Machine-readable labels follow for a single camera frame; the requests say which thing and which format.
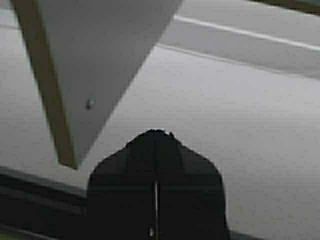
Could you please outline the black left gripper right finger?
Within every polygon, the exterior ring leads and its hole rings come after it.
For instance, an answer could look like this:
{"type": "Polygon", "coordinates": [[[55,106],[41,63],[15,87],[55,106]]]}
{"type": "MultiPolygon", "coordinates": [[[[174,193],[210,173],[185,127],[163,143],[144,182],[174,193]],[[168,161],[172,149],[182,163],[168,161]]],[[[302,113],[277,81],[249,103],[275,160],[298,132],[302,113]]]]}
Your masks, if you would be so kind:
{"type": "Polygon", "coordinates": [[[158,130],[156,169],[159,239],[229,239],[222,175],[209,159],[158,130]]]}

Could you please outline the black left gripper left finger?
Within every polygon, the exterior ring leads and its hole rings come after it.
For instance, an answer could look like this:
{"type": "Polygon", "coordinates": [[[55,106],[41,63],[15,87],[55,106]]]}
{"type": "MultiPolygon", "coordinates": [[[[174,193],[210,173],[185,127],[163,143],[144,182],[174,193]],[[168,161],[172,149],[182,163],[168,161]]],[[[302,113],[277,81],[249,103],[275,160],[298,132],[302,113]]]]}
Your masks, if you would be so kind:
{"type": "Polygon", "coordinates": [[[88,240],[155,240],[155,130],[97,164],[87,185],[88,240]]]}

